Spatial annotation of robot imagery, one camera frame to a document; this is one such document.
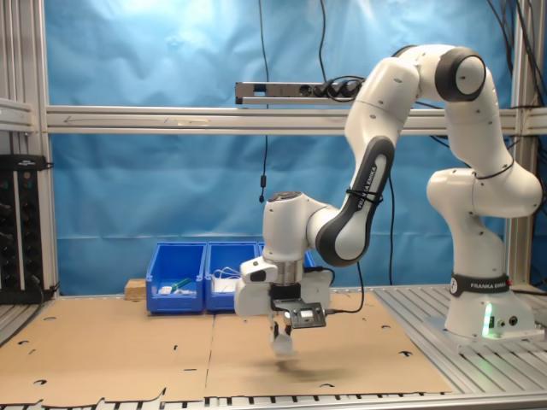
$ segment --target blue curtain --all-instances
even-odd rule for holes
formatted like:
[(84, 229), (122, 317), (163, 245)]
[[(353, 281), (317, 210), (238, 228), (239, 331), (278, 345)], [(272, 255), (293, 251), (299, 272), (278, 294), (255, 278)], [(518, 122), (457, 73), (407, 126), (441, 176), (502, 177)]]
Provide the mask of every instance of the blue curtain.
[[(319, 0), (264, 0), (271, 81), (320, 81)], [(329, 78), (366, 76), (407, 44), (456, 44), (489, 66), (502, 107), (510, 77), (487, 2), (326, 0)], [(50, 103), (233, 107), (236, 81), (264, 81), (258, 2), (47, 0)], [(263, 136), (54, 135), (61, 290), (123, 291), (143, 277), (157, 241), (257, 239)], [(452, 242), (426, 184), (461, 163), (427, 136), (402, 137), (392, 170), (395, 284), (447, 283)], [(302, 190), (340, 206), (355, 163), (340, 136), (274, 136), (266, 197)], [(367, 284), (386, 284), (391, 199), (386, 192), (362, 261)], [(503, 233), (502, 220), (489, 220)], [(357, 285), (355, 267), (336, 285)]]

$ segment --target blue plastic bin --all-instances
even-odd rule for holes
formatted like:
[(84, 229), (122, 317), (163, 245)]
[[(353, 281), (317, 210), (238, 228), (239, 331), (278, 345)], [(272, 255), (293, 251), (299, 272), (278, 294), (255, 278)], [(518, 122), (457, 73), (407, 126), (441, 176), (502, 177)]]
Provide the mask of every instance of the blue plastic bin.
[(233, 292), (213, 292), (213, 275), (217, 269), (230, 267), (239, 272), (239, 266), (258, 256), (256, 242), (210, 242), (207, 246), (205, 267), (205, 306), (209, 312), (233, 311)]
[[(146, 308), (151, 313), (198, 313), (203, 311), (203, 269), (206, 243), (159, 242), (146, 273)], [(177, 284), (182, 279), (191, 282), (181, 289), (193, 290), (192, 295), (162, 295), (162, 286)]]
[[(260, 252), (260, 255), (262, 255), (262, 252), (264, 252), (264, 247), (266, 244), (264, 242), (258, 243), (258, 251)], [(304, 258), (304, 266), (305, 267), (316, 267), (314, 257), (311, 255), (311, 251), (306, 252), (306, 257)]]

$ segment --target cardboard surface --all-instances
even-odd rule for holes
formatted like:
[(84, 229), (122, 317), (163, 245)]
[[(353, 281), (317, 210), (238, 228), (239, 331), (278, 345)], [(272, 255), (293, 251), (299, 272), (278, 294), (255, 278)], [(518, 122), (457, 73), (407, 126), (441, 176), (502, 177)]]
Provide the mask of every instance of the cardboard surface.
[[(332, 297), (336, 308), (359, 301)], [(265, 317), (221, 314), (214, 322), (213, 315), (149, 316), (145, 302), (63, 299), (0, 348), (0, 405), (150, 401), (164, 390), (163, 401), (450, 391), (372, 295), (360, 313), (327, 321), (294, 331), (298, 354), (286, 359), (269, 347)]]
[(0, 403), (149, 401), (164, 389), (164, 401), (202, 400), (212, 328), (210, 315), (149, 316), (145, 302), (57, 301), (0, 349)]
[[(360, 299), (359, 295), (334, 295), (332, 305), (355, 309)], [(367, 294), (366, 303), (360, 313), (327, 318), (327, 327), (293, 331), (298, 354), (289, 359), (276, 357), (269, 347), (266, 318), (216, 316), (205, 395), (450, 391), (440, 373), (380, 302)]]
[(146, 279), (129, 279), (126, 284), (126, 301), (143, 301), (146, 299)]

